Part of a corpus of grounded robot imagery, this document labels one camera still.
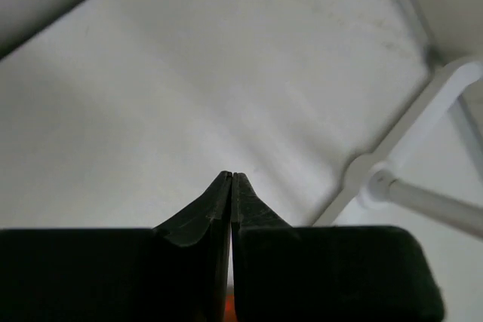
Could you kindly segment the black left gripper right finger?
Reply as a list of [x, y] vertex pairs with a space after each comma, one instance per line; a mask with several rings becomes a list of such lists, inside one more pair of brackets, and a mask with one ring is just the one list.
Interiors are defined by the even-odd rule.
[[240, 321], [441, 321], [417, 239], [390, 225], [293, 227], [236, 173], [231, 194]]

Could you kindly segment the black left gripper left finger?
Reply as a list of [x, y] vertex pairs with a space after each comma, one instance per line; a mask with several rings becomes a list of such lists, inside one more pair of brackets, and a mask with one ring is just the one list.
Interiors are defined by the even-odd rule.
[[221, 321], [232, 175], [154, 228], [7, 228], [3, 321]]

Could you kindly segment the orange camouflage trousers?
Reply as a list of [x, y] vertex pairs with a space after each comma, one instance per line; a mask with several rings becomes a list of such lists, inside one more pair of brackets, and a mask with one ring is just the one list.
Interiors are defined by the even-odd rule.
[[234, 287], [229, 285], [226, 290], [224, 322], [237, 322], [235, 313], [235, 294]]

